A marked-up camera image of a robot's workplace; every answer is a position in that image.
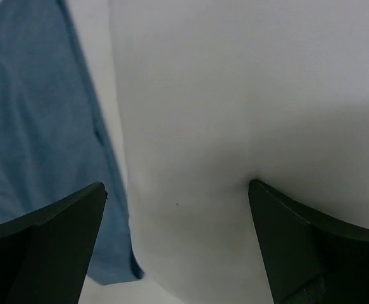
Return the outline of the white pillow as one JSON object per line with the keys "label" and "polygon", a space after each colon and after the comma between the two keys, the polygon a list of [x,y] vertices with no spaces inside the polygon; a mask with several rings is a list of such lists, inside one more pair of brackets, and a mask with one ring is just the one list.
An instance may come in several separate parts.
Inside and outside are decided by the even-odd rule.
{"label": "white pillow", "polygon": [[369,1],[112,1],[134,253],[184,303],[271,303],[259,179],[369,229]]}

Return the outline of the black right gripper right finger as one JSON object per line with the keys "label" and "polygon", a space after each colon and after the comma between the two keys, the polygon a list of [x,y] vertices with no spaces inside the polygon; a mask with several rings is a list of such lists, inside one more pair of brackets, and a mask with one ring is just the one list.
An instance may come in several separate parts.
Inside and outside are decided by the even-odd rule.
{"label": "black right gripper right finger", "polygon": [[275,303],[369,303],[369,229],[260,180],[248,198]]}

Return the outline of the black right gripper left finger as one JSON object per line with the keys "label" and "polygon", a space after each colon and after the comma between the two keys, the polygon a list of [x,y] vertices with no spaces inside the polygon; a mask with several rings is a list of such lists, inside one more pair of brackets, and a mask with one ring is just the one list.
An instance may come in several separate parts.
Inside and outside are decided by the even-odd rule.
{"label": "black right gripper left finger", "polygon": [[0,224],[0,303],[78,303],[106,197],[93,183]]}

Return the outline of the blue fabric pillowcase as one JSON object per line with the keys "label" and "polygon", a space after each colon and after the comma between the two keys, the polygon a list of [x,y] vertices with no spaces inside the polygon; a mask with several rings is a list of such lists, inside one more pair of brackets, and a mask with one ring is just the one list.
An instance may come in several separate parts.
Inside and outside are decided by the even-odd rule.
{"label": "blue fabric pillowcase", "polygon": [[0,224],[94,182],[108,199],[88,274],[139,280],[122,176],[66,3],[0,1]]}

